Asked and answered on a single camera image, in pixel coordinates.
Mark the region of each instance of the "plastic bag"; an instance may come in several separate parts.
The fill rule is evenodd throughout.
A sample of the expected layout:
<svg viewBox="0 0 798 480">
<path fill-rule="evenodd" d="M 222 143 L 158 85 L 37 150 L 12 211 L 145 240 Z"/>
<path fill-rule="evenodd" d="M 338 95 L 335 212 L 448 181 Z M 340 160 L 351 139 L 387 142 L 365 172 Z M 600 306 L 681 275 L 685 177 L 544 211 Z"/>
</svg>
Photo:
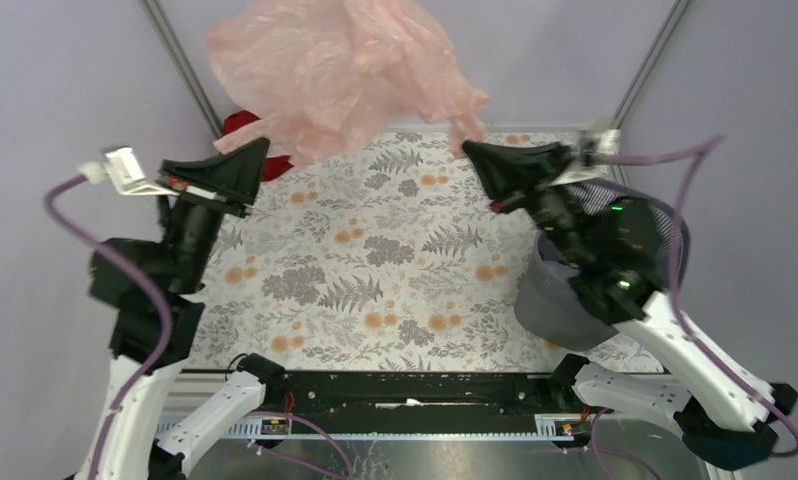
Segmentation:
<svg viewBox="0 0 798 480">
<path fill-rule="evenodd" d="M 450 147 L 482 141 L 488 96 L 459 72 L 446 32 L 413 0 L 262 0 L 215 25 L 214 74 L 261 117 L 215 143 L 264 136 L 270 156 L 308 165 L 366 147 L 394 115 L 450 120 Z"/>
</svg>

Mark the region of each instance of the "table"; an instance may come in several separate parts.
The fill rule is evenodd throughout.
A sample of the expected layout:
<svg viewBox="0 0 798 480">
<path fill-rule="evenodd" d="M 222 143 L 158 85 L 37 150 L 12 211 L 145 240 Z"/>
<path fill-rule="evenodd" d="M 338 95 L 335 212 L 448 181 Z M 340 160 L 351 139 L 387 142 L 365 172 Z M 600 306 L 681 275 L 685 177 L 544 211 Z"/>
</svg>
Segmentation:
<svg viewBox="0 0 798 480">
<path fill-rule="evenodd" d="M 574 133 L 488 142 L 572 143 Z M 288 369 L 552 371 L 566 351 L 513 312 L 535 236 L 494 215 L 445 133 L 385 133 L 357 154 L 261 185 L 255 213 L 227 217 L 208 264 L 191 368 L 259 353 Z M 659 372 L 618 335 L 588 356 Z"/>
</svg>

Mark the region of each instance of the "black wire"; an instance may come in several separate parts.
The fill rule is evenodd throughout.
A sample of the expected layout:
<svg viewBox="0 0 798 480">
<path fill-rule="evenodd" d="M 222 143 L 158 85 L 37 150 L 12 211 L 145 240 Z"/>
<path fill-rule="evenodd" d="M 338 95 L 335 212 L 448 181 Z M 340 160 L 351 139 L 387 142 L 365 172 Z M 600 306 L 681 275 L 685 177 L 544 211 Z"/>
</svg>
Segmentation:
<svg viewBox="0 0 798 480">
<path fill-rule="evenodd" d="M 228 367 L 225 368 L 225 381 L 226 382 L 228 381 L 228 374 L 234 371 L 234 370 L 231 369 L 231 367 L 234 366 L 234 362 L 236 362 L 237 360 L 240 360 L 241 358 L 245 358 L 245 357 L 248 357 L 248 355 L 246 355 L 245 353 L 241 353 L 241 354 L 239 354 L 236 357 L 231 359 L 231 363 L 229 363 Z"/>
</svg>

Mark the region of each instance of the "orange flower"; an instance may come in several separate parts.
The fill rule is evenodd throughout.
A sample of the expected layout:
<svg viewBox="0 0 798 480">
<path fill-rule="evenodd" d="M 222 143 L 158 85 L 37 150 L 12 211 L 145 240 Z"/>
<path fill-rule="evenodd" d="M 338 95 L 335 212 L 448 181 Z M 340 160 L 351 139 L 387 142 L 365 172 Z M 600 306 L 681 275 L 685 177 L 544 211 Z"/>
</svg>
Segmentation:
<svg viewBox="0 0 798 480">
<path fill-rule="evenodd" d="M 273 338 L 272 342 L 270 342 L 269 344 L 269 348 L 275 353 L 286 352 L 287 347 L 288 347 L 287 337 L 285 337 L 284 335 Z"/>
<path fill-rule="evenodd" d="M 546 343 L 546 348 L 552 350 L 553 352 L 561 350 L 561 345 L 558 345 L 557 343 L 552 343 L 549 340 L 544 340 L 544 343 Z"/>
<path fill-rule="evenodd" d="M 479 279 L 481 282 L 489 282 L 493 280 L 494 275 L 496 275 L 493 271 L 493 267 L 490 265 L 480 265 L 476 269 L 476 278 Z"/>
<path fill-rule="evenodd" d="M 433 332 L 442 332 L 446 330 L 446 317 L 441 314 L 432 315 L 428 319 L 428 328 Z"/>
<path fill-rule="evenodd" d="M 240 267 L 231 267 L 225 272 L 225 281 L 232 285 L 240 283 L 243 280 L 243 269 Z"/>
<path fill-rule="evenodd" d="M 346 230 L 341 230 L 334 236 L 334 241 L 337 243 L 349 243 L 351 240 L 352 236 Z"/>
<path fill-rule="evenodd" d="M 376 329 L 381 326 L 381 323 L 382 318 L 380 313 L 371 312 L 364 317 L 364 325 L 366 325 L 367 328 Z"/>
</svg>

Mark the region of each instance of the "crumpled plastic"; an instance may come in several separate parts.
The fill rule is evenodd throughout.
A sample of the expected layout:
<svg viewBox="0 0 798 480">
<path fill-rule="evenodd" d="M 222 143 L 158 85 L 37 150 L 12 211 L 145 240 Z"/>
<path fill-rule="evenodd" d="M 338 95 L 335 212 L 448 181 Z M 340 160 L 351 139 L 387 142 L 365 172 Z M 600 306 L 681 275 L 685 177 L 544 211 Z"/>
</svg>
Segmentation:
<svg viewBox="0 0 798 480">
<path fill-rule="evenodd" d="M 215 25 L 211 67 L 255 112 L 215 142 L 228 153 L 258 137 L 269 156 L 308 165 L 362 150 L 391 117 L 451 122 L 450 149 L 482 141 L 489 97 L 465 79 L 443 27 L 413 0 L 261 0 Z"/>
</svg>

